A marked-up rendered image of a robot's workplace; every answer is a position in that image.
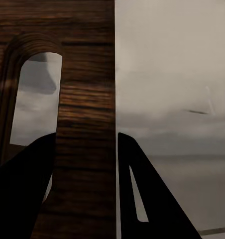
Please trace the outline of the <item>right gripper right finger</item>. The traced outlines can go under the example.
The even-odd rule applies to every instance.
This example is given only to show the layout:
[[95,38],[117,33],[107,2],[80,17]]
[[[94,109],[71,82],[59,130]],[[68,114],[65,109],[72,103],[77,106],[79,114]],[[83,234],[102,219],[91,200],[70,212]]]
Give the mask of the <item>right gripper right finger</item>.
[[[136,140],[118,133],[121,239],[202,239]],[[149,222],[137,219],[131,166]]]

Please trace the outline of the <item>cutting board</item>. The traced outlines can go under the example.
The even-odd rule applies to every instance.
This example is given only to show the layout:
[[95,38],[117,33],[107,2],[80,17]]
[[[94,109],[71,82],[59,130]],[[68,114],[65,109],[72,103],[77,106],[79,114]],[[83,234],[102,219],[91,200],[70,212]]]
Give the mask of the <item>cutting board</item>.
[[62,56],[52,187],[30,239],[116,239],[114,0],[0,0],[0,167],[21,68]]

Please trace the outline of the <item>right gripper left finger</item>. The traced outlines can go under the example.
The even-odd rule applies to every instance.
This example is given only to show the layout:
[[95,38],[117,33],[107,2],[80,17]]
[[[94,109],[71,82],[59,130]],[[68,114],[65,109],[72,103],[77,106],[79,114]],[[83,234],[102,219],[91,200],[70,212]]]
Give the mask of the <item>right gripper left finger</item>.
[[0,239],[30,239],[51,174],[56,132],[0,167]]

